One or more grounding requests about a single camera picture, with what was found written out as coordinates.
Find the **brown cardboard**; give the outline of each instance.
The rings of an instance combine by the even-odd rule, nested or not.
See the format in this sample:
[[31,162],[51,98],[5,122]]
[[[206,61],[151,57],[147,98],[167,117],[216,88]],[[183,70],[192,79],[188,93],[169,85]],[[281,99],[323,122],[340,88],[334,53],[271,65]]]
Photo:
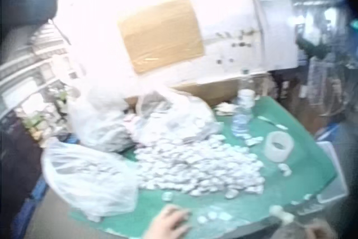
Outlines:
[[120,19],[118,27],[137,73],[204,55],[189,0],[161,0]]

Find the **work surface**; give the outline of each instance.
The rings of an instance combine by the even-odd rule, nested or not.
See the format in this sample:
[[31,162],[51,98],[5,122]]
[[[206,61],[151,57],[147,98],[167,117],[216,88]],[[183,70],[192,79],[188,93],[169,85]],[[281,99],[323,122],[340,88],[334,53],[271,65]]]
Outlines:
[[[226,200],[223,193],[209,194],[199,198],[191,197],[174,191],[173,203],[193,212],[190,219],[193,225],[187,238],[213,238],[232,231],[239,226],[260,222],[269,216],[269,207],[273,204],[288,205],[292,201],[302,203],[306,194],[320,192],[336,175],[333,165],[325,153],[316,145],[314,139],[286,110],[269,97],[263,97],[256,102],[254,115],[262,115],[289,128],[288,133],[295,142],[294,149],[286,163],[293,174],[283,177],[277,164],[269,161],[264,153],[265,142],[251,148],[251,152],[265,164],[261,174],[266,178],[265,191],[262,195],[240,194],[233,200]],[[218,121],[224,123],[223,134],[226,142],[243,146],[243,141],[232,135],[231,117],[218,116]],[[249,125],[250,134],[254,137],[266,137],[277,128],[254,118]],[[133,151],[125,154],[134,160]],[[107,217],[100,223],[93,223],[77,211],[71,216],[84,221],[90,226],[128,237],[140,237],[149,225],[151,219],[164,206],[161,190],[141,190],[138,205],[132,213]],[[205,225],[198,225],[196,218],[209,211],[224,213],[227,220],[217,220]]]

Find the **clear plastic bag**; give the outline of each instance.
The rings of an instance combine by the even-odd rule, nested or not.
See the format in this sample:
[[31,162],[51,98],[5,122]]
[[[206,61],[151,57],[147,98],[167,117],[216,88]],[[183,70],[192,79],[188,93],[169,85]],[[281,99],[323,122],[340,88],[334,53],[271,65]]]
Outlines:
[[106,87],[74,87],[68,97],[68,115],[72,131],[81,144],[105,152],[121,152],[133,145],[125,127],[123,112],[128,104]]
[[203,140],[222,128],[202,99],[165,87],[140,96],[136,112],[140,119],[133,138],[146,146],[160,139],[183,143]]
[[127,213],[136,207],[136,172],[119,154],[53,138],[41,156],[41,165],[50,187],[88,218]]

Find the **plastic container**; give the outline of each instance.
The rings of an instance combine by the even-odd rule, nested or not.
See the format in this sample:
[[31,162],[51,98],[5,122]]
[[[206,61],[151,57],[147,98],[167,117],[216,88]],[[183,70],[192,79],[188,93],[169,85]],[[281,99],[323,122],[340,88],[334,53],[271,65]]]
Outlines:
[[348,196],[349,192],[346,179],[342,172],[340,162],[337,158],[336,151],[332,143],[328,141],[322,141],[317,142],[317,144],[332,160],[333,165],[335,166],[335,169],[337,171],[337,177],[320,194],[317,195],[317,200],[321,204],[327,204]]

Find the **clear tape roll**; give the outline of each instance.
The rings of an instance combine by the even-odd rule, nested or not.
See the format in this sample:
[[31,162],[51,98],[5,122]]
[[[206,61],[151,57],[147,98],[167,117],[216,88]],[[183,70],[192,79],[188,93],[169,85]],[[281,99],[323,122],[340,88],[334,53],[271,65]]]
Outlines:
[[285,132],[271,132],[266,137],[265,156],[273,162],[284,162],[294,146],[292,137]]

